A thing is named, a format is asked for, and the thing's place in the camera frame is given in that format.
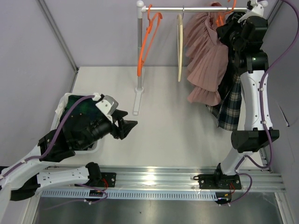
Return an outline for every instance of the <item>clothes rack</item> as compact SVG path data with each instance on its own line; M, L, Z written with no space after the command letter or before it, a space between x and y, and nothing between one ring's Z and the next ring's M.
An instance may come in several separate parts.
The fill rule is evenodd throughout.
M232 8L230 7L151 7L151 12L229 12ZM148 12L149 8L144 5L142 0L137 1L137 58L139 58L141 47L142 47L142 17L143 13ZM234 8L234 12L246 12L247 8ZM144 68L142 69L141 75L138 77L137 87L135 88L136 97L133 108L133 114L139 114L139 108L141 103L141 97L144 93L143 87Z

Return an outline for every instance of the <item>cream hanger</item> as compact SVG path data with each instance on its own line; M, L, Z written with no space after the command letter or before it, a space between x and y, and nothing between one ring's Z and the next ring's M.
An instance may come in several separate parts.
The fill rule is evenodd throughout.
M182 76L182 66L183 66L183 17L184 17L184 7L183 15L179 14L178 20L178 82L181 81Z

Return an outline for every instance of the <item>gray floor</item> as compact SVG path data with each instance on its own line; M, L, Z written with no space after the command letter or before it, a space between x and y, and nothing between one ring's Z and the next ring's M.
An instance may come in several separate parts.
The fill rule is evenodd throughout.
M88 205L42 198L34 224L282 224L274 194L251 193L231 207L215 202L106 200Z

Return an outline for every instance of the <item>white table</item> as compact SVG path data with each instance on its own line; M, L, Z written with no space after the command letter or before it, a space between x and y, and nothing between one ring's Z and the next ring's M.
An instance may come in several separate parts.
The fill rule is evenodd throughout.
M138 125L126 139L106 136L99 151L76 155L61 164L93 161L109 166L217 166L231 149L231 132L216 128L216 119L205 105L190 104L186 98L191 84L184 76L180 83L177 79L176 67L145 67L145 91L139 115L134 116L136 67L81 67L73 93L110 95L119 102L118 109L129 112L126 119L137 120ZM241 130L244 121L242 104ZM259 153L253 158L262 165ZM256 168L249 161L243 167Z

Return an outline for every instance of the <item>orange hanger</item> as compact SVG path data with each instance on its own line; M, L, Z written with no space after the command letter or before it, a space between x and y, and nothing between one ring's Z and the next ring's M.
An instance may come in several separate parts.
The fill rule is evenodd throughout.
M148 56L148 53L149 53L149 50L150 50L150 47L154 41L154 38L155 38L155 35L157 33L157 30L158 30L158 27L160 25L160 20L163 19L162 17L162 14L161 13L156 13L152 19L150 19L150 8L152 7L152 5L149 5L149 10L148 10L148 20L149 20L149 26L146 28L146 34L145 34L145 37L144 37L144 40L143 40L143 43L142 43L142 47L141 47L141 50L140 50L140 55L139 55L139 58L138 58L138 65L137 65L137 76L141 76L141 71L142 71L142 67L145 63L145 60ZM151 33L151 30L153 28L153 24L154 24L154 20L158 18L157 20L157 26L156 26L156 30L150 40L150 43L149 43L149 46L148 46L148 49L146 50L146 53L145 53L145 58L144 60L142 59L142 55L143 55L143 52L144 52L144 48L145 48L145 45L146 45L146 41L148 39L148 36L149 34Z
M232 13L234 11L236 4L237 4L237 0L234 0L233 7L229 12L226 12L224 15L222 15L221 13L218 13L219 15L216 20L216 24L218 27L223 26L225 24L225 15Z

